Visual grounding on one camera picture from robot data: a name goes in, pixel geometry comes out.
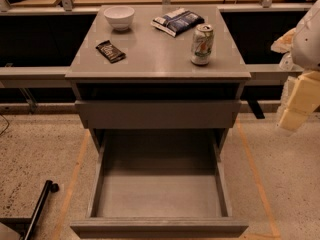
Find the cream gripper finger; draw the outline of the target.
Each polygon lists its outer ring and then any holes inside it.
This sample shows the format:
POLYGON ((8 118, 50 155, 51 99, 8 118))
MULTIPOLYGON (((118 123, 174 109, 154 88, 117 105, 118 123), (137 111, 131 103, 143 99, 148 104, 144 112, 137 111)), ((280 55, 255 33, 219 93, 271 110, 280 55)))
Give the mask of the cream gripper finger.
POLYGON ((277 110, 277 127, 295 132, 319 106, 320 72, 305 71, 298 77, 289 76, 277 110))
POLYGON ((295 28, 290 29, 284 35, 279 37, 271 45, 271 50, 277 53, 287 53, 291 50, 293 36, 296 32, 295 28))

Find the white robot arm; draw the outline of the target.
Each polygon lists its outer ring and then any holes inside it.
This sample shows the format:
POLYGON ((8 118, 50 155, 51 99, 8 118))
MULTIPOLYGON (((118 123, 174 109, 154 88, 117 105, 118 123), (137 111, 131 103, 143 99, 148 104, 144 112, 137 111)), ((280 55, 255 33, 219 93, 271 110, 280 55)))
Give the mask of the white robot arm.
POLYGON ((296 132, 320 106, 320 0, 317 0, 297 26, 287 31, 272 45, 271 50, 282 53, 282 70, 294 66, 303 69, 298 77, 288 77, 277 110, 277 128, 296 132))

